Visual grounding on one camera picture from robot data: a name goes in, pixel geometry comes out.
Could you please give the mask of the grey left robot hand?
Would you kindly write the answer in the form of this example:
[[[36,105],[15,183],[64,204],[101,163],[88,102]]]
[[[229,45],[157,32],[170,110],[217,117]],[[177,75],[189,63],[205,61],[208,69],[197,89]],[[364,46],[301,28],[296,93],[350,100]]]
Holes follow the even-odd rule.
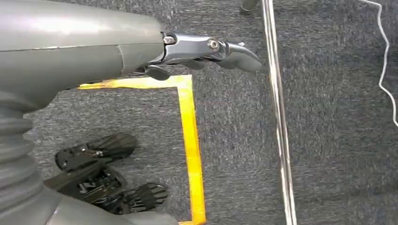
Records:
[[[261,59],[214,37],[165,30],[153,17],[47,0],[0,3],[0,222],[3,225],[175,225],[153,211],[117,216],[47,188],[24,115],[83,83],[205,61],[254,72]]]

